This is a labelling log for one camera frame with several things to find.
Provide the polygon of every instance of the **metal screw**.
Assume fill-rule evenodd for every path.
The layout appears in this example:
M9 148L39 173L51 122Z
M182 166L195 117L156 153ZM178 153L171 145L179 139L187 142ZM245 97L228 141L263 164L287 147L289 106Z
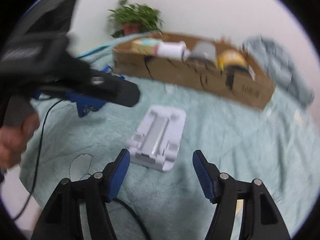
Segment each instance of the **metal screw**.
M226 173L221 173L221 174L220 174L220 178L221 178L221 179L228 179L228 178L229 178L229 175L226 174Z
M260 179L255 179L253 183L256 184L257 186L260 186L262 184L262 181Z
M92 77L91 78L91 84L96 86L96 85L101 85L104 83L103 77Z
M93 176L95 179L101 179L103 174L101 172L96 172Z
M64 179L60 180L60 183L61 183L62 185L65 185L65 184L67 184L68 182L69 182L69 179L68 179L68 178L64 178Z

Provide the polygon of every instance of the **wrinkled fabric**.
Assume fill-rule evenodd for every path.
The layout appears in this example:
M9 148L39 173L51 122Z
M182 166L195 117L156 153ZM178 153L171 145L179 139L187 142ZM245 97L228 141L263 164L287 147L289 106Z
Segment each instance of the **wrinkled fabric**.
M313 102L314 91L305 83L282 45L262 36L249 38L243 45L269 77L295 97L301 106L306 107Z
M112 64L111 47L84 58L98 70ZM275 200L291 236L310 212L320 185L320 139L312 119L287 91L276 87L264 111L209 93L158 81L125 77L138 84L133 108L107 103L79 118L76 104L61 102L49 113L34 197L43 208L62 178L72 181L102 171L136 131L150 105L187 113L173 169L164 173L131 163L118 198L141 217L152 239L205 239L215 206L204 197L192 166L200 149L221 172L237 180L260 178ZM56 99L33 101L43 120ZM41 131L28 144L20 179L31 190ZM118 203L107 204L118 239L145 239L134 218ZM81 205L84 239L90 239ZM232 239L238 239L241 214Z

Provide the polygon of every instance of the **red flower pot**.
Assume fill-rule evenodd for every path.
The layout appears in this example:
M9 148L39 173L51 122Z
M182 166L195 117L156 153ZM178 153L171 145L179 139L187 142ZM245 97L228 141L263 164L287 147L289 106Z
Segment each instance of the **red flower pot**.
M139 33L140 23L123 24L124 36Z

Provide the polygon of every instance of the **green plant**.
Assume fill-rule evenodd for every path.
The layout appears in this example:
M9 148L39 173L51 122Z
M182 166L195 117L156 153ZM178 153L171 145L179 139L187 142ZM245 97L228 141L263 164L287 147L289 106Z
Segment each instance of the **green plant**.
M119 37L123 34L122 25L139 23L140 32L160 31L163 21L159 18L160 11L153 9L146 4L128 3L128 0L119 0L119 7L108 17L113 20L120 30L117 30L112 36Z

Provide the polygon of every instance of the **brown cardboard box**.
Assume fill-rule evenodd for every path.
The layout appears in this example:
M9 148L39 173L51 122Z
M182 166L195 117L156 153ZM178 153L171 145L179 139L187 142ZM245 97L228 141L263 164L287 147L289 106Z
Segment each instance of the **brown cardboard box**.
M189 50L192 50L199 40L208 41L199 37L175 33L148 34L144 37L173 42L184 41ZM236 49L227 42L210 42L215 45L217 55L226 49ZM248 52L240 53L254 71L255 80L250 75L235 72L232 87L227 85L227 74L217 69L214 64L205 64L196 60L178 61L146 56L132 51L132 41L114 47L114 71L119 74L154 79L210 92L263 109L271 99L275 86Z

